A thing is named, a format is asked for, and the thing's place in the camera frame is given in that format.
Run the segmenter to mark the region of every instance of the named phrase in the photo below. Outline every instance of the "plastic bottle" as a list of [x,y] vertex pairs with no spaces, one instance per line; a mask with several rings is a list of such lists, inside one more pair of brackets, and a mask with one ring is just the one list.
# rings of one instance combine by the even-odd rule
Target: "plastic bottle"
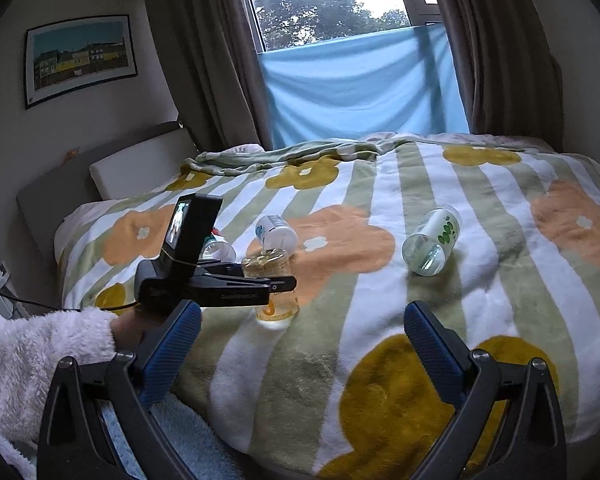
[[220,260],[221,262],[235,262],[234,247],[226,241],[215,227],[211,234],[205,238],[200,253],[201,260]]
[[[242,272],[247,278],[270,278],[272,276],[292,276],[289,255],[282,249],[270,249],[245,256]],[[268,328],[284,328],[298,313],[298,297],[295,291],[275,292],[269,295],[269,304],[257,306],[256,318]]]
[[262,250],[282,249],[292,255],[298,246],[298,235],[279,215],[264,215],[256,224],[256,236]]
[[427,213],[402,245],[404,262],[416,274],[434,276],[446,264],[460,236],[460,214],[449,205]]

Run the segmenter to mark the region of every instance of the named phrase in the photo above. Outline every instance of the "screw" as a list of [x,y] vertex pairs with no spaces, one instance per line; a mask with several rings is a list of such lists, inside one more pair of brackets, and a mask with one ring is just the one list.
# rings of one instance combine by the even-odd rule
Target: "screw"
[[531,359],[531,365],[536,370],[546,370],[546,363],[539,357],[534,357]]
[[484,350],[480,350],[475,349],[473,352],[471,352],[471,356],[476,359],[476,360],[481,360],[481,359],[486,359],[489,357],[489,353],[485,352]]
[[59,368],[71,368],[74,365],[73,357],[63,357],[58,361]]
[[120,352],[118,352],[116,354],[116,360],[122,361],[123,363],[126,363],[127,361],[131,361],[131,359],[133,359],[133,358],[134,358],[133,350],[121,350]]

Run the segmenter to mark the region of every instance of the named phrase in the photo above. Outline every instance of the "white wall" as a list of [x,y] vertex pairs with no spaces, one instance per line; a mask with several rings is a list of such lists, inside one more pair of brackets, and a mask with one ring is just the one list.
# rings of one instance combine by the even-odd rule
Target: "white wall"
[[[24,108],[28,28],[69,18],[129,14],[138,76],[71,92]],[[14,0],[0,20],[0,259],[23,298],[55,301],[54,277],[16,207],[16,193],[86,150],[140,128],[174,120],[175,106],[155,53],[143,0]]]
[[562,68],[564,147],[600,163],[600,14],[590,0],[534,0]]

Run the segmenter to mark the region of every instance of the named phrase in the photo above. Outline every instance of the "black cable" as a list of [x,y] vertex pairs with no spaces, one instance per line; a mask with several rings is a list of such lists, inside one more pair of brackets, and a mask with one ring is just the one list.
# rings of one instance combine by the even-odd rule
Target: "black cable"
[[[78,308],[61,308],[58,306],[48,306],[48,305],[45,305],[44,303],[38,303],[37,301],[21,300],[20,298],[16,298],[15,296],[11,296],[10,294],[5,294],[4,292],[1,292],[1,291],[0,291],[0,296],[3,298],[6,298],[7,300],[17,301],[19,303],[32,304],[35,306],[41,306],[42,308],[48,308],[49,310],[64,310],[64,311],[68,311],[68,312],[80,312],[81,311],[81,309],[78,309]],[[101,308],[101,310],[107,310],[107,311],[122,310],[123,308],[128,308],[130,306],[136,306],[137,304],[138,304],[137,301],[133,301],[132,303],[127,303],[127,304],[121,305],[121,306],[113,306],[110,308]]]

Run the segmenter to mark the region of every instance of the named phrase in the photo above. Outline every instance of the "painting of houses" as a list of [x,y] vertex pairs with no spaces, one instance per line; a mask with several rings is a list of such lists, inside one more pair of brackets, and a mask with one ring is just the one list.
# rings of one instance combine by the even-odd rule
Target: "painting of houses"
[[27,31],[27,107],[137,73],[126,15],[79,18]]

